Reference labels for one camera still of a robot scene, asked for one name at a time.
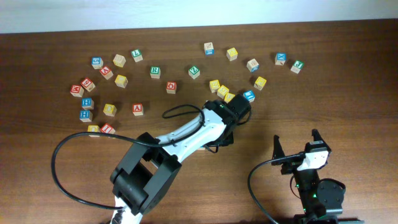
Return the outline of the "blue H block upper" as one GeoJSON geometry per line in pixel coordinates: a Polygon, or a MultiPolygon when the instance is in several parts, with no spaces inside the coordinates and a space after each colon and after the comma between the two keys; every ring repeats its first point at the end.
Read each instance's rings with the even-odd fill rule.
{"type": "Polygon", "coordinates": [[[84,110],[93,110],[95,107],[95,102],[91,98],[83,98],[81,100],[81,107],[84,110]]]}

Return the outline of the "blue X block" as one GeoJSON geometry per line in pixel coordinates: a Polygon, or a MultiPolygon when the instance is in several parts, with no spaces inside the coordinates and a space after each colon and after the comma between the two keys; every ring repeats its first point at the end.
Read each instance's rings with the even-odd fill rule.
{"type": "Polygon", "coordinates": [[[284,63],[287,60],[287,55],[286,53],[283,52],[277,52],[275,55],[275,64],[276,65],[284,65],[284,63]]]}

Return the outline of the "red A block centre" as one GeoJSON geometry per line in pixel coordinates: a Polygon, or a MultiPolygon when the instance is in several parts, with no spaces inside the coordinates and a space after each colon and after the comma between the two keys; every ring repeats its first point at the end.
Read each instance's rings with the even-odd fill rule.
{"type": "Polygon", "coordinates": [[[132,113],[134,116],[142,116],[144,114],[144,108],[142,103],[134,103],[132,105],[132,113]]]}

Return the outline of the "red 9 block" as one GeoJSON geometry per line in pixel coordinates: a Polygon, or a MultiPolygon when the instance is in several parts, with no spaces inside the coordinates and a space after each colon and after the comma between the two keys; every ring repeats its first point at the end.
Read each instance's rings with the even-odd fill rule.
{"type": "Polygon", "coordinates": [[[95,84],[89,78],[81,81],[81,86],[88,92],[91,92],[95,88],[95,84]]]}

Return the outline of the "red a block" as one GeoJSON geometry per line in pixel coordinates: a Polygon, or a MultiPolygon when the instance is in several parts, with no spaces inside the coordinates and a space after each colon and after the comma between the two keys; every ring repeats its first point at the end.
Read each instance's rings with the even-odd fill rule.
{"type": "Polygon", "coordinates": [[[132,105],[132,113],[134,116],[142,116],[144,114],[144,108],[142,103],[134,103],[132,105]]]}
{"type": "Polygon", "coordinates": [[[107,80],[109,80],[114,75],[113,72],[111,71],[111,69],[107,66],[104,66],[103,68],[101,68],[99,70],[99,72],[107,80]]]}

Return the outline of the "blue D sided block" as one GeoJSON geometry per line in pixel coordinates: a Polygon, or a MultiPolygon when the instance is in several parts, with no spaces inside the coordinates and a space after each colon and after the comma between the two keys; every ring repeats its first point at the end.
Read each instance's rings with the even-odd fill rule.
{"type": "Polygon", "coordinates": [[[259,68],[259,63],[253,58],[247,62],[246,66],[250,72],[255,72],[259,68]]]}

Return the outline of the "green R block far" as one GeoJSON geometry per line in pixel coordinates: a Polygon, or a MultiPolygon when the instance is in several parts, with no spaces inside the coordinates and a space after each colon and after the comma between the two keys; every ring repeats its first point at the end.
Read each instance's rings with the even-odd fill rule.
{"type": "Polygon", "coordinates": [[[150,68],[150,77],[154,79],[159,79],[161,75],[160,67],[151,67],[150,68]]]}

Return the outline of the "green L block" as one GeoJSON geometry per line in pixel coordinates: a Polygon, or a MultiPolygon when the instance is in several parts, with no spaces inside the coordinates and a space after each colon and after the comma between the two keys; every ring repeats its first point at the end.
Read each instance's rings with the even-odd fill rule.
{"type": "Polygon", "coordinates": [[[140,62],[143,60],[142,53],[139,49],[132,50],[131,55],[135,62],[140,62]]]}

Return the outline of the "red I block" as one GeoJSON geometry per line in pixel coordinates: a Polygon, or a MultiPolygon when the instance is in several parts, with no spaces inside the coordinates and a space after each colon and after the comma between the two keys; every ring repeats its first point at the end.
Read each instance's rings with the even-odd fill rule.
{"type": "Polygon", "coordinates": [[[106,137],[112,137],[115,134],[116,130],[108,123],[105,123],[100,128],[100,133],[104,134],[106,137]]]}

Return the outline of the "yellow block top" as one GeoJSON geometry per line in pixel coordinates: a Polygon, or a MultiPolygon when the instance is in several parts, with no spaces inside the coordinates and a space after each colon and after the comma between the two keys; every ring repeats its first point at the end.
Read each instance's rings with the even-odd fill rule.
{"type": "Polygon", "coordinates": [[[236,59],[237,59],[237,57],[238,57],[238,52],[237,52],[237,50],[233,47],[233,48],[230,48],[230,49],[228,49],[228,50],[226,51],[226,56],[227,56],[227,58],[228,58],[229,61],[233,61],[233,60],[236,60],[236,59]]]}

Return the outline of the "yellow cluster block middle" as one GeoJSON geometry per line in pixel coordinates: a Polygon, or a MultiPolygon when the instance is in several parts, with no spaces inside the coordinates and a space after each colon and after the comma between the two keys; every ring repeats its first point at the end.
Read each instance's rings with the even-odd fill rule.
{"type": "Polygon", "coordinates": [[[218,95],[220,98],[222,98],[222,99],[224,99],[225,96],[226,96],[228,93],[229,93],[229,88],[227,88],[227,87],[224,86],[224,85],[221,85],[221,86],[217,89],[217,95],[218,95]]]}

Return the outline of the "green Z block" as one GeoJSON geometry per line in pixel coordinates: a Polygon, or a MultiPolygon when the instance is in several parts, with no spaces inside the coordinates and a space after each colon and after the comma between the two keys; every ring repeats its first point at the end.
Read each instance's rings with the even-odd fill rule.
{"type": "Polygon", "coordinates": [[[196,79],[197,77],[200,76],[200,69],[196,66],[192,66],[188,70],[188,75],[191,76],[193,79],[196,79]]]}

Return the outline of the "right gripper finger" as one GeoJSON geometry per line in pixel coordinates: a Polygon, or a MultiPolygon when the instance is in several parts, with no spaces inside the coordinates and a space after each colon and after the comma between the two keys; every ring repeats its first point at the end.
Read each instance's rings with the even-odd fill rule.
{"type": "Polygon", "coordinates": [[[311,142],[312,144],[324,144],[325,143],[317,129],[312,129],[312,137],[313,137],[313,141],[311,142]]]}
{"type": "Polygon", "coordinates": [[[272,154],[272,160],[273,162],[271,162],[272,166],[279,166],[283,163],[282,158],[285,157],[284,151],[282,149],[282,146],[280,144],[279,141],[279,136],[278,135],[274,135],[273,137],[273,154],[272,154]]]}

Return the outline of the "yellow block bottom left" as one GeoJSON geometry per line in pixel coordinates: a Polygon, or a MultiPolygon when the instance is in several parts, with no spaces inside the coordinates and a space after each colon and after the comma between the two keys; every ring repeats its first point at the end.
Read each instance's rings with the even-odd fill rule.
{"type": "Polygon", "coordinates": [[[88,132],[90,133],[95,133],[95,134],[89,134],[89,137],[95,138],[98,137],[96,133],[100,133],[100,127],[98,125],[89,125],[88,126],[88,132]]]}

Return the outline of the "yellow cluster block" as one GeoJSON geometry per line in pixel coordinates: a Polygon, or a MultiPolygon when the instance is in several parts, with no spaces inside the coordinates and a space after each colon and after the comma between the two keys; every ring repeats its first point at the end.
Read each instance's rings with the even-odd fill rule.
{"type": "Polygon", "coordinates": [[[220,98],[222,98],[222,99],[224,99],[225,96],[226,96],[228,93],[229,93],[229,88],[227,88],[227,87],[224,86],[224,85],[221,85],[221,86],[217,89],[217,95],[218,95],[220,98]]]}
{"type": "Polygon", "coordinates": [[[210,87],[210,91],[212,93],[215,93],[218,91],[218,89],[220,88],[220,82],[219,80],[211,80],[209,82],[209,87],[210,87]]]}

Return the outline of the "blue S block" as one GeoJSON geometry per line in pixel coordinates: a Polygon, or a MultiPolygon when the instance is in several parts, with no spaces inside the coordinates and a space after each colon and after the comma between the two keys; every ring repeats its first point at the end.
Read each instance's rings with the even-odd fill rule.
{"type": "Polygon", "coordinates": [[[102,58],[101,57],[92,57],[91,58],[91,65],[96,70],[103,68],[103,60],[102,60],[102,58]]]}

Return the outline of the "yellow block right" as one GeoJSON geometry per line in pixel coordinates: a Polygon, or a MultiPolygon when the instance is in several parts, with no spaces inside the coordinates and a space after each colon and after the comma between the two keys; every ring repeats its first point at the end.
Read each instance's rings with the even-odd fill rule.
{"type": "Polygon", "coordinates": [[[262,90],[266,84],[267,80],[262,77],[258,77],[256,81],[254,82],[254,88],[258,90],[262,90]]]}

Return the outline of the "green J block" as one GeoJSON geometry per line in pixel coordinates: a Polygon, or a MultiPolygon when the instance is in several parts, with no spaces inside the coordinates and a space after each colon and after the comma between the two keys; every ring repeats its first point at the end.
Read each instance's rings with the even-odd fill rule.
{"type": "Polygon", "coordinates": [[[292,72],[296,73],[296,74],[299,74],[299,72],[301,71],[301,69],[303,69],[303,66],[304,66],[304,63],[303,63],[302,61],[296,60],[296,61],[293,63],[293,65],[292,65],[292,67],[291,67],[290,70],[291,70],[292,72]]]}

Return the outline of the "red A block far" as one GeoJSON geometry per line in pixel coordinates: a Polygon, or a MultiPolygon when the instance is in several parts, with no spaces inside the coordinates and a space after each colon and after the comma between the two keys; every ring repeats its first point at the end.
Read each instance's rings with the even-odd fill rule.
{"type": "Polygon", "coordinates": [[[107,80],[109,80],[114,75],[113,72],[111,71],[111,69],[107,66],[104,66],[103,68],[101,68],[99,70],[99,72],[107,80]]]}

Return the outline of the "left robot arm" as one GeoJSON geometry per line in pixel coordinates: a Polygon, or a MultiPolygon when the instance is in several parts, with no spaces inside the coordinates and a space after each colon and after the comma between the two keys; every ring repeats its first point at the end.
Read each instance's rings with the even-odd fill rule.
{"type": "Polygon", "coordinates": [[[139,223],[165,196],[184,159],[201,147],[216,153],[233,143],[233,129],[249,120],[251,105],[236,95],[228,103],[207,101],[192,111],[197,117],[171,133],[141,134],[121,159],[110,176],[121,207],[111,223],[139,223]]]}

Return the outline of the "red O block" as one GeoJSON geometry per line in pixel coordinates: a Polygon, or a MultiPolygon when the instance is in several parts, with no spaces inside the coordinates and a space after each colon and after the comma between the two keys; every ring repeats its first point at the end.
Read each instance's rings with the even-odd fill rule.
{"type": "Polygon", "coordinates": [[[167,82],[166,91],[168,94],[176,94],[177,92],[177,83],[176,82],[167,82]]]}

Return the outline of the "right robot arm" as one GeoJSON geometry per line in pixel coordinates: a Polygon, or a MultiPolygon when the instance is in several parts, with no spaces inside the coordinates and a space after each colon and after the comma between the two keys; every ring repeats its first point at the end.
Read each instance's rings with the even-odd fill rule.
{"type": "Polygon", "coordinates": [[[318,170],[325,167],[331,148],[318,130],[312,130],[313,141],[306,143],[305,149],[286,156],[277,135],[274,136],[273,166],[281,165],[281,174],[292,174],[296,182],[303,215],[295,215],[293,222],[298,224],[334,223],[343,213],[342,203],[346,186],[335,179],[321,179],[318,170]]]}

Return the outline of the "yellow O block left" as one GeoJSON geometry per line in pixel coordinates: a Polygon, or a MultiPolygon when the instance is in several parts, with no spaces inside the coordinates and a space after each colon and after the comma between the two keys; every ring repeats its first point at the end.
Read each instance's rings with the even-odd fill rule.
{"type": "Polygon", "coordinates": [[[105,104],[104,108],[103,108],[103,113],[106,116],[112,116],[114,117],[116,115],[117,112],[117,108],[115,105],[112,104],[105,104]]]}

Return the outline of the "plain wooden block left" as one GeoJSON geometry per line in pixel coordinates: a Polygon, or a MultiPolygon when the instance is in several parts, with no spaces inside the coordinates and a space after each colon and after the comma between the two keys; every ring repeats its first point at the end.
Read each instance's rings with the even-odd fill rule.
{"type": "Polygon", "coordinates": [[[123,68],[126,63],[126,58],[122,55],[116,54],[113,58],[113,63],[115,66],[123,68]]]}

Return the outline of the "yellow cluster block left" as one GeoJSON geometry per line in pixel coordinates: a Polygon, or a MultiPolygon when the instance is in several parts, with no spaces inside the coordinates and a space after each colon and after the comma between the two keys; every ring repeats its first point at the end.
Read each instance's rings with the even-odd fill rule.
{"type": "Polygon", "coordinates": [[[209,87],[210,87],[210,91],[212,93],[215,93],[218,91],[218,89],[220,88],[220,82],[219,80],[211,80],[209,82],[209,87]]]}

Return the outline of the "yellow G block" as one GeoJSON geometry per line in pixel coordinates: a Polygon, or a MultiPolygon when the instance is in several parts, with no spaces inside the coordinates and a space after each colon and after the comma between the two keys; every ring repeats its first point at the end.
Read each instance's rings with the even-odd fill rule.
{"type": "Polygon", "coordinates": [[[234,97],[235,97],[235,94],[227,93],[227,94],[225,95],[224,101],[225,101],[226,103],[229,103],[234,97]]]}

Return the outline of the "red M block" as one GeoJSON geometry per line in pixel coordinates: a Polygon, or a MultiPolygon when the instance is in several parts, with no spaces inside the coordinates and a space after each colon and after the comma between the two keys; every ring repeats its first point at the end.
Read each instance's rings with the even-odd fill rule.
{"type": "Polygon", "coordinates": [[[84,94],[84,89],[80,85],[72,85],[70,89],[70,93],[75,97],[82,97],[84,94]]]}

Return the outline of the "blue I block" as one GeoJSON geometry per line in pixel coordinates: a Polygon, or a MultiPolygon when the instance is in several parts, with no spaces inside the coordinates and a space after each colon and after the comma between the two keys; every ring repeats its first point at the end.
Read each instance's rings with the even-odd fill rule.
{"type": "Polygon", "coordinates": [[[251,103],[255,100],[256,96],[252,90],[245,91],[243,96],[251,103]]]}

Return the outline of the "blue H block lower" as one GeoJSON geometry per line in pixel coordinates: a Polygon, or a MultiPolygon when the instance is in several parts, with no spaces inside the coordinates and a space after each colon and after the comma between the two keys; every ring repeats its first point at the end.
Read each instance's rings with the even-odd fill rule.
{"type": "Polygon", "coordinates": [[[81,110],[79,114],[79,119],[82,122],[92,122],[93,114],[90,110],[81,110]]]}

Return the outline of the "blue sided block top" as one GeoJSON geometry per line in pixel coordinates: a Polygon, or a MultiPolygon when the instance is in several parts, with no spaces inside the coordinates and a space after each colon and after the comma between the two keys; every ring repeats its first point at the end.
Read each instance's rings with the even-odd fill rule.
{"type": "Polygon", "coordinates": [[[212,42],[204,43],[205,55],[213,55],[215,53],[214,46],[212,42]]]}

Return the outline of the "blue h block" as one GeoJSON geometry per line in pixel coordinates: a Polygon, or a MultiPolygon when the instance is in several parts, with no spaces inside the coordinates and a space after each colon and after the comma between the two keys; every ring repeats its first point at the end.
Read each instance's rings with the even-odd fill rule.
{"type": "Polygon", "coordinates": [[[93,114],[90,110],[81,110],[79,114],[79,119],[82,122],[92,122],[93,114]]]}
{"type": "Polygon", "coordinates": [[[81,100],[81,107],[84,110],[93,110],[95,107],[95,102],[91,98],[83,98],[81,100]]]}

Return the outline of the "yellow block upper left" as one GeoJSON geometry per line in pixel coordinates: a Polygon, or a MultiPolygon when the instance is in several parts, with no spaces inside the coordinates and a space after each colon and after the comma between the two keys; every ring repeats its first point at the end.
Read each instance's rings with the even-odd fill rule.
{"type": "Polygon", "coordinates": [[[123,75],[118,75],[114,82],[118,87],[125,88],[128,84],[128,79],[123,75]]]}

